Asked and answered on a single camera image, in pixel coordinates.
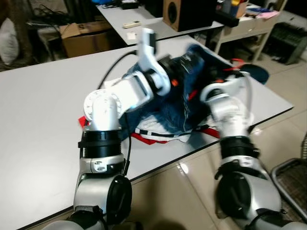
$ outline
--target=wooden speaker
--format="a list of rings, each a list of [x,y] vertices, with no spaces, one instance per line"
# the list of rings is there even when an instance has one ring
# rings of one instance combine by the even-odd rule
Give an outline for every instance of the wooden speaker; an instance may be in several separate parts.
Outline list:
[[[211,26],[217,0],[164,0],[163,21],[176,31]]]

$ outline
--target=blue denim fabric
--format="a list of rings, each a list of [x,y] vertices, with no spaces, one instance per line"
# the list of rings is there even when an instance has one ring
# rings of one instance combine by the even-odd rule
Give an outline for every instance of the blue denim fabric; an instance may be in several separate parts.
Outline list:
[[[201,89],[209,84],[212,80],[209,77],[208,67],[216,66],[221,76],[224,74],[222,69],[231,67],[228,63],[214,57],[209,51],[199,45],[192,45],[188,48],[186,55],[197,53],[194,58],[192,68],[184,68],[183,86],[172,87],[166,96],[155,96],[148,104],[141,108],[127,113],[129,131],[134,132],[139,122],[151,114],[163,125],[163,127],[173,134],[179,134],[190,129],[194,129],[203,119],[205,119],[210,110],[207,105],[199,101]],[[180,57],[174,58],[173,61],[181,63]],[[127,74],[140,70],[138,64],[131,67]],[[195,89],[199,92],[192,100],[188,100],[189,95]],[[120,124],[125,132],[122,132],[122,139],[128,136],[124,116],[120,119]]]

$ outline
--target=red cloth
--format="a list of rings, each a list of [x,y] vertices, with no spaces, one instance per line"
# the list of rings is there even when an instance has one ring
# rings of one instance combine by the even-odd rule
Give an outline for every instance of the red cloth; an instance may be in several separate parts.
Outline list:
[[[85,126],[85,123],[86,123],[85,116],[80,117],[78,120],[79,120],[81,127],[83,128]],[[220,138],[219,132],[217,130],[213,129],[213,128],[207,128],[207,129],[197,130],[197,131],[208,134],[208,135],[213,136],[215,138]],[[131,136],[136,138],[137,140],[140,140],[141,142],[144,142],[147,145],[152,145],[154,143],[165,144],[165,143],[168,142],[168,141],[158,141],[158,140],[146,139],[146,138],[143,138],[138,133],[131,133]]]

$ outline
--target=cardboard box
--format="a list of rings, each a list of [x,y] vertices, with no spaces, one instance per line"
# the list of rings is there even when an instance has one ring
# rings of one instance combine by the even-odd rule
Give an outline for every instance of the cardboard box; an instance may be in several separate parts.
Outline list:
[[[61,26],[60,33],[69,58],[124,46],[120,36],[107,21],[72,23]]]

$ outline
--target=white pillow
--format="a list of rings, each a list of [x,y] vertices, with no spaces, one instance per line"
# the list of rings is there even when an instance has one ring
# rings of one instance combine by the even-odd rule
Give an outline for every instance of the white pillow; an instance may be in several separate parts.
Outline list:
[[[9,65],[19,54],[19,45],[13,22],[7,18],[0,28],[0,58]]]

